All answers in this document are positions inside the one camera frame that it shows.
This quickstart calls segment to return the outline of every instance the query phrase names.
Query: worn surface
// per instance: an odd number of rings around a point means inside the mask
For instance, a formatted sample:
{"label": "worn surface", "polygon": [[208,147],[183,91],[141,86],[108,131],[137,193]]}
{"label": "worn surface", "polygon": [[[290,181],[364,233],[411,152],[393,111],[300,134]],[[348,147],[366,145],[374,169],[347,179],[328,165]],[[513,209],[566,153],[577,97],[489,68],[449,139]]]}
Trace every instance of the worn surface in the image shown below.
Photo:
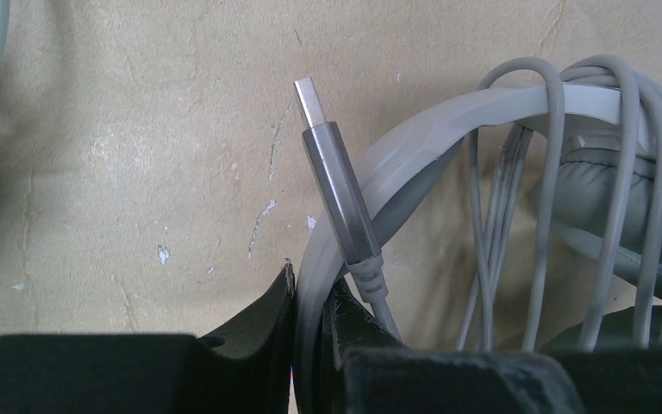
{"label": "worn surface", "polygon": [[[595,53],[662,82],[662,2],[13,2],[0,73],[0,332],[203,333],[267,288],[266,266],[299,262],[321,203],[296,78],[315,77],[354,160],[506,59],[561,68]],[[463,161],[384,250],[391,309],[416,347],[448,346],[467,297]],[[522,203],[501,341],[521,332],[533,232]],[[592,273],[561,247],[552,257],[550,336],[581,320]]]}

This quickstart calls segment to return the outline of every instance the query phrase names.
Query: gray ear cup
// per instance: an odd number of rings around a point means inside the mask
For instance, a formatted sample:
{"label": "gray ear cup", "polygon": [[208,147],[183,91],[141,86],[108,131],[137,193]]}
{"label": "gray ear cup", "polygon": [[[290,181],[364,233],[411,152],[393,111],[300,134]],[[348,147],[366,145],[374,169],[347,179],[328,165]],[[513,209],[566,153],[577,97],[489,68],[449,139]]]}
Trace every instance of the gray ear cup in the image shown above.
{"label": "gray ear cup", "polygon": [[[553,232],[593,261],[598,261],[603,244],[617,158],[616,151],[585,148],[563,155],[559,164],[554,193]],[[616,276],[633,285],[638,284],[654,174],[653,162],[636,159],[621,248],[614,270]],[[538,200],[539,195],[538,183],[532,197]],[[662,299],[662,250],[660,264],[655,295]]]}

